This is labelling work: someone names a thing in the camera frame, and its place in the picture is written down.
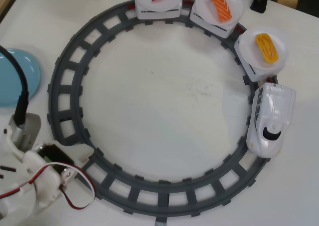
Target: table surface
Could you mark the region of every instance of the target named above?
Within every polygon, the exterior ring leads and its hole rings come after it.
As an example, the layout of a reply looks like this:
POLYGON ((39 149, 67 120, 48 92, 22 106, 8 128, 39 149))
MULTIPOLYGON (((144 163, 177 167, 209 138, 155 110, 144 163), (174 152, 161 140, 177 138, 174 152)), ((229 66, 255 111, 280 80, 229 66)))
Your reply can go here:
MULTIPOLYGON (((47 123, 48 94, 57 57, 69 39, 93 16, 127 0, 17 0, 0 25, 0 43, 33 54, 41 65, 42 79, 28 111, 42 119, 36 142, 52 140, 47 123)), ((203 212, 201 216, 170 218, 169 226, 266 226, 319 224, 319 19, 283 5, 268 2, 264 14, 250 10, 243 0, 240 23, 246 28, 269 25, 283 32, 290 54, 278 74, 279 83, 297 91, 293 123, 281 153, 265 166, 256 183, 232 203, 203 212)), ((79 58, 81 52, 74 55, 79 58)), ((81 106, 84 125, 96 146, 111 162, 148 179, 181 180, 196 177, 218 166, 236 147, 245 132, 249 114, 244 72, 219 41, 199 30, 178 24, 136 26, 106 44, 90 63, 83 79, 81 106)), ((66 76, 70 83, 71 76, 66 76)), ((68 108, 61 99, 60 109, 68 108)), ((14 109, 0 109, 4 128, 14 109)), ((73 129, 63 126, 65 134, 73 129)), ((254 156, 248 154, 243 166, 254 156)), ((100 180, 98 169, 89 172, 100 180)), ((221 179, 228 187, 234 176, 221 179)), ((74 183, 69 193, 77 203, 88 200, 85 189, 74 183)), ((112 190, 126 194, 117 182, 112 190)), ((196 191, 199 200, 213 194, 196 191)), ((139 201, 156 203, 156 195, 141 192, 139 201)), ((185 203, 185 195, 171 195, 170 204, 185 203)), ((155 218, 127 215, 108 202, 96 200, 82 212, 72 210, 61 198, 25 226, 154 225, 155 218)))

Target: orange salmon slice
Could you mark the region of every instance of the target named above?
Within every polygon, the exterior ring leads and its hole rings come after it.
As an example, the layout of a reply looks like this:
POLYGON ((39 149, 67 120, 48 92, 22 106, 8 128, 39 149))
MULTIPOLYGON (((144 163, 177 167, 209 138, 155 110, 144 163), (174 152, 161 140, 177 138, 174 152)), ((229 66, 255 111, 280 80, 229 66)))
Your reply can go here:
POLYGON ((231 19, 231 12, 226 0, 212 0, 216 6, 220 21, 231 19))

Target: circular train track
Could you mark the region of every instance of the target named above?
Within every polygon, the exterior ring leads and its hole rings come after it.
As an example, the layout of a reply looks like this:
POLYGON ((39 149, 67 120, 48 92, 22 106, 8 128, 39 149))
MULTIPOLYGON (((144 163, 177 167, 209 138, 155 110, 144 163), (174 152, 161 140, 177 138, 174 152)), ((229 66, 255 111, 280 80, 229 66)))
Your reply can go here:
MULTIPOLYGON (((183 9, 191 10, 193 0, 183 0, 183 9)), ((137 17, 128 18, 127 11, 135 9, 134 0, 128 1, 117 6, 114 6, 98 16, 92 18, 84 27, 82 27, 70 40, 68 45, 63 50, 61 56, 56 61, 55 70, 52 76, 51 83, 48 87, 49 93, 49 114, 48 121, 51 125, 53 136, 63 145, 74 145, 76 143, 86 143, 95 149, 94 154, 89 162, 84 166, 87 170, 93 163, 107 172, 107 176, 98 183, 94 179, 94 185, 97 191, 97 198, 105 199, 112 204, 124 209, 124 212, 132 214, 139 213, 149 216, 155 216, 157 225, 164 225, 167 217, 177 217, 191 215, 192 217, 200 215, 202 211, 209 210, 219 205, 226 205, 231 202, 231 199, 240 193, 246 187, 250 187, 255 182, 255 177, 263 169, 269 159, 257 157, 251 167, 244 169, 239 161, 246 154, 248 148, 246 146, 246 136, 242 136, 238 141, 238 147, 231 155, 224 159, 224 163, 216 169, 206 171, 198 178, 187 178, 181 182, 171 183, 165 180, 158 182, 148 181, 142 176, 133 176, 122 170, 117 164, 111 164, 105 157, 102 151, 95 147, 90 140, 89 130, 86 129, 82 122, 83 111, 79 104, 79 98, 82 95, 83 87, 81 86, 82 78, 88 74, 89 63, 92 58, 97 57, 100 53, 100 48, 106 43, 115 39, 116 35, 121 31, 130 31, 137 24, 144 23, 145 25, 152 24, 155 20, 141 20, 137 17), (117 16, 120 23, 108 29, 103 23, 108 19, 117 16), (101 36, 96 39, 93 44, 85 41, 85 38, 93 31, 98 30, 101 36), (79 63, 70 60, 74 51, 81 47, 85 50, 85 54, 79 63), (64 71, 74 71, 72 85, 61 85, 64 71), (59 95, 70 95, 70 109, 59 111, 59 95), (61 122, 71 120, 73 122, 75 133, 67 138, 64 137, 61 128, 61 122), (224 189, 220 182, 220 178, 233 171, 239 177, 239 180, 228 189, 224 189), (113 193, 109 190, 110 186, 117 179, 124 184, 131 186, 129 196, 127 198, 113 193), (215 195, 209 199, 198 202, 196 199, 195 189, 211 185, 215 191, 215 195), (140 190, 158 193, 158 205, 152 206, 137 202, 140 190), (185 192, 188 200, 187 205, 169 206, 169 195, 171 193, 185 192)), ((221 41, 221 45, 225 49, 229 49, 235 57, 238 65, 241 65, 238 56, 234 49, 234 42, 238 36, 245 31, 245 28, 237 24, 233 33, 227 38, 223 39, 195 24, 189 20, 189 16, 181 15, 178 18, 172 19, 158 19, 165 21, 166 24, 173 24, 180 22, 185 27, 193 28, 194 26, 203 30, 203 33, 208 37, 214 36, 221 41)), ((243 76, 244 84, 249 85, 251 93, 249 96, 249 103, 252 103, 255 90, 258 88, 256 83, 250 81, 248 76, 243 76)), ((277 82, 276 76, 273 77, 273 82, 277 82)))

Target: black cable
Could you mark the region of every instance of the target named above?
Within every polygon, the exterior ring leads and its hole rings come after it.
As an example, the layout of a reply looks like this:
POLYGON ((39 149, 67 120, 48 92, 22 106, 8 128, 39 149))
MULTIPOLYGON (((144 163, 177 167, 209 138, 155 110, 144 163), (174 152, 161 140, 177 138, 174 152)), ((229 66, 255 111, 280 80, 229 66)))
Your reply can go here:
POLYGON ((16 72, 19 75, 21 85, 22 85, 22 92, 18 99, 18 103, 16 105, 15 113, 13 120, 17 126, 22 125, 25 123, 25 115, 26 115, 26 109, 29 104, 29 91, 28 91, 28 83, 26 81, 25 75, 23 70, 21 69, 20 65, 16 61, 16 59, 5 49, 0 45, 0 53, 4 55, 9 62, 14 66, 16 72))

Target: white toy train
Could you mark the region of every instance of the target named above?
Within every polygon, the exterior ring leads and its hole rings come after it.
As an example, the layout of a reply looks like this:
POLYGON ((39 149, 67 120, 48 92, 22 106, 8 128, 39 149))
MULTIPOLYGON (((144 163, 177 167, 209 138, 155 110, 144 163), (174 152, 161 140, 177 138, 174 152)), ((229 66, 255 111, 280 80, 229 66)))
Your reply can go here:
POLYGON ((262 158, 279 153, 286 131, 292 120, 296 91, 273 83, 264 83, 255 92, 248 148, 262 158))

